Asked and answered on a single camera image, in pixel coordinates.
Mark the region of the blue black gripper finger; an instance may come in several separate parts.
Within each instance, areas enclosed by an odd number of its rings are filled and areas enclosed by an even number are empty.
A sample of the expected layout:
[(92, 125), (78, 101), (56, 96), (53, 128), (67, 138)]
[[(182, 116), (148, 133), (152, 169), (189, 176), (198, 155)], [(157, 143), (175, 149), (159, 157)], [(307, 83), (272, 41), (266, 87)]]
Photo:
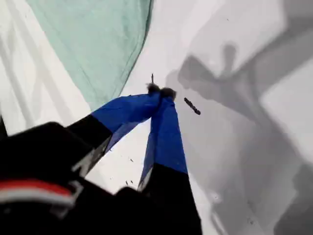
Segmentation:
[(164, 226), (167, 234), (201, 235), (175, 97), (176, 92), (170, 88), (160, 90), (159, 106), (151, 117), (139, 189), (153, 203), (158, 228)]
[(113, 99), (67, 127), (91, 147), (91, 152), (72, 167), (73, 171), (85, 177), (117, 142), (152, 117), (160, 104), (161, 89), (150, 83), (147, 90), (146, 94)]

